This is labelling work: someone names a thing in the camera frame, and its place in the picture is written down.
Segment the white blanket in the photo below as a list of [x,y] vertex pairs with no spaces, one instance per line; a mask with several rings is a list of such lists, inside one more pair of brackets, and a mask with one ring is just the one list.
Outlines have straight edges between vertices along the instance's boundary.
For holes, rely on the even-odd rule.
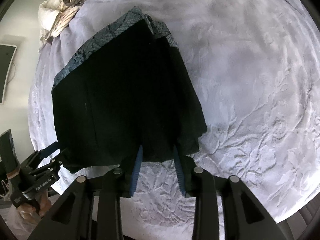
[[[29,99],[35,149],[56,140],[51,88],[57,72],[134,6],[165,22],[180,47],[208,125],[197,164],[220,177],[239,176],[276,222],[304,206],[320,191],[320,33],[299,0],[87,1],[40,52]],[[62,168],[53,187],[62,193],[79,174],[105,171],[70,175]],[[172,161],[143,163],[137,193],[122,199],[124,234],[191,239],[193,211]]]

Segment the blue gripper pad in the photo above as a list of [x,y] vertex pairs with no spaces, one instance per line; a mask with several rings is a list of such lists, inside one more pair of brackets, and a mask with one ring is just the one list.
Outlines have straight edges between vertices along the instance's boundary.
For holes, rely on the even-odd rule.
[[178,150],[175,145],[173,146],[173,160],[174,160],[174,166],[176,166],[176,173],[177,173],[177,177],[178,177],[179,189],[180,189],[182,195],[185,197],[186,196],[186,184],[185,184],[185,179],[184,179],[184,173],[182,170]]
[[136,161],[134,162],[134,167],[131,174],[131,182],[130,182],[130,190],[129,190],[130,196],[133,196],[133,193],[135,193],[136,191],[138,178],[140,174],[141,163],[142,163],[142,145],[140,145],[139,147]]

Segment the cable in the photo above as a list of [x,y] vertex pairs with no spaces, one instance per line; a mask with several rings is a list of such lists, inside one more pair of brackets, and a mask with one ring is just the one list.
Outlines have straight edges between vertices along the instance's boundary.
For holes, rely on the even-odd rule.
[[12,64],[14,65],[14,73],[13,73],[13,77],[7,82],[7,84],[9,84],[11,81],[12,81],[12,79],[14,78],[14,76],[16,75],[16,69],[17,69],[17,67],[16,67],[16,65],[12,62]]

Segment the television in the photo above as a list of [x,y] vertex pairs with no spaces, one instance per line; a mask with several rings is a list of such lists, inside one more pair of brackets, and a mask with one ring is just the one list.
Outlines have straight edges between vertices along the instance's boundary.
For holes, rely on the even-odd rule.
[[4,92],[16,49],[15,45],[0,44],[0,105],[4,103]]

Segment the white sheet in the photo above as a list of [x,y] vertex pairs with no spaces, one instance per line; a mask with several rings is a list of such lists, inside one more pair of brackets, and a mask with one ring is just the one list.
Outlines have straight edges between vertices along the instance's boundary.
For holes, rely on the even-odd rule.
[[[56,73],[87,39],[133,6],[164,21],[180,47],[208,125],[197,164],[220,177],[238,175],[276,222],[304,206],[320,191],[320,45],[299,0],[87,1],[40,52],[29,99],[35,149],[56,140]],[[104,171],[70,175],[62,168],[54,188],[62,193],[79,174]],[[124,234],[191,239],[193,210],[194,199],[178,190],[172,161],[143,163],[137,193],[122,199]]]

